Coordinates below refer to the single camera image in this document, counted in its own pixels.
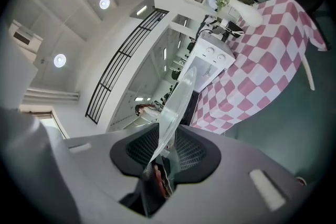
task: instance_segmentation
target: pink checkered fabric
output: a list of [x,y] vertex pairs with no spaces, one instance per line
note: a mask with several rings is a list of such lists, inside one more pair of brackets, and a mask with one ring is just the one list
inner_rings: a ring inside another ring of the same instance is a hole
[[241,18],[245,34],[227,44],[236,61],[199,95],[191,126],[221,134],[273,101],[298,70],[308,40],[327,47],[316,25],[294,0],[270,0],[256,6],[264,22],[255,28]]

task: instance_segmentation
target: air conditioner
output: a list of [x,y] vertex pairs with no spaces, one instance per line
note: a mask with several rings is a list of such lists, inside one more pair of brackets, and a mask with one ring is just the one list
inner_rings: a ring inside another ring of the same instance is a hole
[[28,28],[24,27],[22,24],[18,23],[16,20],[13,20],[9,28],[9,34],[14,39],[20,48],[28,50],[34,54],[37,53],[38,48],[40,47],[43,39],[38,35],[35,35]]

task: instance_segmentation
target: flower vase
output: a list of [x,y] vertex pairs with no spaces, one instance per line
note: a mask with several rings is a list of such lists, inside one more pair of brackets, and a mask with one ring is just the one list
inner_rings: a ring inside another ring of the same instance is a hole
[[262,15],[252,6],[246,5],[238,0],[230,0],[228,4],[240,13],[247,24],[258,27],[263,23]]

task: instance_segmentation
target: recessed ceiling light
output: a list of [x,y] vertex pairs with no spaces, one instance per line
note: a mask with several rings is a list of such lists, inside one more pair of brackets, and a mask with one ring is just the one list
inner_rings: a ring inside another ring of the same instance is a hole
[[54,65],[56,67],[62,67],[65,65],[66,61],[67,61],[67,58],[65,57],[64,54],[58,54],[54,58]]
[[110,0],[100,0],[99,6],[102,9],[107,9],[110,6]]
[[139,15],[140,13],[144,12],[144,10],[147,9],[147,6],[142,7],[138,12],[137,15]]

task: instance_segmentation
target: teal floor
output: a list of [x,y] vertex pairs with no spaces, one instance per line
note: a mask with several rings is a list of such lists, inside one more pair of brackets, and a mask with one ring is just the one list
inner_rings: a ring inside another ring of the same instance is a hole
[[336,30],[329,20],[319,21],[332,49],[307,47],[316,90],[310,90],[301,65],[270,105],[225,133],[260,149],[308,183],[323,175],[336,142]]

